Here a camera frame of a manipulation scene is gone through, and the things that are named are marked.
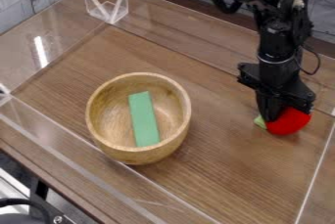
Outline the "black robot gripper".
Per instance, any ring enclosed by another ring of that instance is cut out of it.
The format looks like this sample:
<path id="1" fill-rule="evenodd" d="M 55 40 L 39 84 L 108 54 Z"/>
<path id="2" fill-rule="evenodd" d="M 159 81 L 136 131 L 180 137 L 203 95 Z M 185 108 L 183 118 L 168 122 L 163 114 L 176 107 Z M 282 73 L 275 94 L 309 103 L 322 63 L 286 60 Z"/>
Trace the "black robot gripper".
<path id="1" fill-rule="evenodd" d="M 302 55 L 294 55 L 283 62 L 239 63 L 239 82 L 255 91 L 258 109 L 267 122 L 275 121 L 286 108 L 307 114 L 313 111 L 315 93 L 301 78 L 302 60 Z"/>

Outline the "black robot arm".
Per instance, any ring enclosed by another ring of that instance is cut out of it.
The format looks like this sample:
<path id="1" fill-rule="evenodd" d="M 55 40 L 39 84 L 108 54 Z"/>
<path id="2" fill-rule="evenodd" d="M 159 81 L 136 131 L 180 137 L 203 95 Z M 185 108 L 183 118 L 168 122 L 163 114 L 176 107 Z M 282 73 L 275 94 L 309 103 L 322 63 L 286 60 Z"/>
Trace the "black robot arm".
<path id="1" fill-rule="evenodd" d="M 307 0 L 236 0 L 251 7 L 259 34 L 258 62 L 239 64 L 239 82 L 254 89 L 268 122 L 285 110 L 311 112 L 315 94 L 302 81 L 305 43 L 313 23 Z"/>

